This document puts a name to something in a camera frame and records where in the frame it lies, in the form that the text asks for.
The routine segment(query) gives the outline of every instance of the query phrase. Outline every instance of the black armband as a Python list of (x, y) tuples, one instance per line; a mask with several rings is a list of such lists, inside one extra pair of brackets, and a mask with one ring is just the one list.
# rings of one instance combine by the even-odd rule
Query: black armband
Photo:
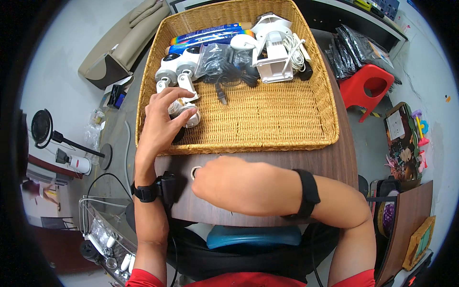
[(297, 214), (283, 216), (285, 219), (306, 219), (311, 216), (314, 206), (320, 202), (317, 184), (312, 173), (302, 170), (294, 169), (298, 172), (301, 178), (302, 185), (302, 199), (300, 209)]

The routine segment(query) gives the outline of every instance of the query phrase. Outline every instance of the stack of black packages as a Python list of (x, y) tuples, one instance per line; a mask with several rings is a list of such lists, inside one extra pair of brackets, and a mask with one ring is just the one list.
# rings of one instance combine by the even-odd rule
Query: stack of black packages
[(336, 28), (329, 50), (325, 53), (336, 79), (347, 79), (366, 64), (376, 65), (395, 78), (395, 84), (402, 84), (395, 75), (387, 51), (371, 38), (341, 25)]

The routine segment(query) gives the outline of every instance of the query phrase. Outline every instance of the wicker basket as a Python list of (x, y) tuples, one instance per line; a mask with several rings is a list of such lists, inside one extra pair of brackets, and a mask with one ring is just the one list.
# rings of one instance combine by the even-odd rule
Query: wicker basket
[(224, 87), (228, 104), (217, 99), (215, 86), (195, 82), (202, 118), (184, 138), (163, 155), (314, 150), (338, 140), (339, 126), (330, 79), (317, 44), (301, 12), (291, 0), (232, 0), (190, 9), (164, 19), (156, 34), (140, 86), (135, 143), (138, 145), (145, 106), (156, 93), (155, 73), (173, 37), (235, 22), (255, 23), (257, 16), (274, 12), (291, 22), (292, 32), (306, 40), (313, 75), (308, 81)]

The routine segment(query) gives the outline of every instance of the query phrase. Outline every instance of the dark wood table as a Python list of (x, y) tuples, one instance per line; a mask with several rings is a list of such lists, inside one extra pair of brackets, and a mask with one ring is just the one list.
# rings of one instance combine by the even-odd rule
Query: dark wood table
[[(338, 84), (335, 81), (328, 62), (326, 60), (324, 62), (335, 96), (340, 125), (340, 136), (335, 144), (315, 151), (241, 152), (227, 153), (225, 155), (240, 157), (248, 162), (266, 162), (286, 169), (306, 169), (313, 174), (339, 180), (358, 189), (357, 159), (349, 119)], [(181, 194), (178, 195), (178, 202), (172, 207), (173, 218), (228, 226), (280, 226), (312, 222), (310, 219), (293, 222), (281, 217), (255, 217), (237, 213), (231, 214), (229, 211), (217, 208), (197, 198), (191, 191), (192, 179), (190, 171), (193, 167), (204, 166), (206, 162), (217, 157), (219, 157), (218, 154), (194, 154), (156, 158), (155, 168), (158, 175), (168, 170), (174, 173), (179, 179), (178, 190)]]

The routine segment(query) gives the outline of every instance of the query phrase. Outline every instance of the person's left hand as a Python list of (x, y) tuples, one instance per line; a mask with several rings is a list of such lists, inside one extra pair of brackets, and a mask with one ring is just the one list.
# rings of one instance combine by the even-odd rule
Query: person's left hand
[(136, 175), (153, 168), (156, 156), (170, 146), (180, 128), (197, 112), (194, 108), (188, 109), (170, 119), (169, 105), (183, 97), (192, 98), (194, 94), (182, 88), (165, 88), (151, 96), (150, 103), (145, 107), (145, 123), (135, 154)]

